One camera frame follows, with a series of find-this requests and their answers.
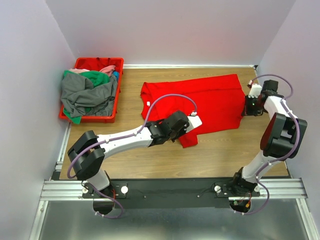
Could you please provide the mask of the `red t shirt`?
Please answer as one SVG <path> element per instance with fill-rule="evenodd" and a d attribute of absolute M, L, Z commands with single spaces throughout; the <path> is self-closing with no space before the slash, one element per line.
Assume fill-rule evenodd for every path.
<path fill-rule="evenodd" d="M 202 125 L 179 138 L 183 148 L 198 144 L 198 135 L 237 129 L 242 120 L 245 94 L 236 74 L 173 82 L 144 82 L 140 91 L 141 115 L 150 121 L 176 111 L 196 111 Z"/>

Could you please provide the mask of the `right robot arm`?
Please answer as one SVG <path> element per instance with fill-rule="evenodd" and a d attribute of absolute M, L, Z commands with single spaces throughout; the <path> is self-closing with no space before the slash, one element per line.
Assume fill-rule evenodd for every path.
<path fill-rule="evenodd" d="M 243 115 L 260 116 L 267 113 L 270 122 L 260 140 L 260 151 L 246 166 L 233 176 L 230 191 L 236 196 L 252 193 L 261 177 L 273 166 L 294 158 L 302 143 L 308 123 L 298 118 L 278 93 L 278 82 L 266 80 L 263 85 L 248 83 Z"/>

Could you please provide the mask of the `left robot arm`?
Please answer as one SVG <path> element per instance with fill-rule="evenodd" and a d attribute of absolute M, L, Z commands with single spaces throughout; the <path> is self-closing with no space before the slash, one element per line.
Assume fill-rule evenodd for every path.
<path fill-rule="evenodd" d="M 167 118 L 148 121 L 128 131 L 100 135 L 86 131 L 67 152 L 71 162 L 67 176 L 89 182 L 99 197 L 107 197 L 111 181 L 101 168 L 106 158 L 136 148 L 162 145 L 169 140 L 174 142 L 200 125 L 199 116 L 176 111 Z"/>

